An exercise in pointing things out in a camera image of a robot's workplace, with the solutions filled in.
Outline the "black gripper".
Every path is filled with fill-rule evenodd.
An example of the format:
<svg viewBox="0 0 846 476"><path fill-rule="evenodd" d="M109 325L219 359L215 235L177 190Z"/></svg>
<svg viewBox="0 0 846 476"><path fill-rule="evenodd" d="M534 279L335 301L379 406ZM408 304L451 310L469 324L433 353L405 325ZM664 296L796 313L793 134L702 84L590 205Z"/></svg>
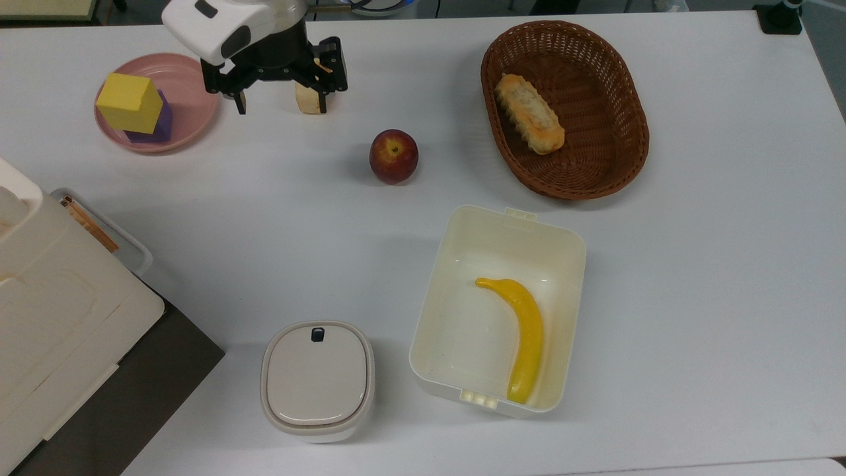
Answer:
<svg viewBox="0 0 846 476"><path fill-rule="evenodd" d="M231 99L240 115L246 114L245 90L257 81L294 81L327 96L348 89L341 39L330 36L313 45L307 38L307 22L269 35L233 55L232 69L202 59L207 93Z"/></svg>

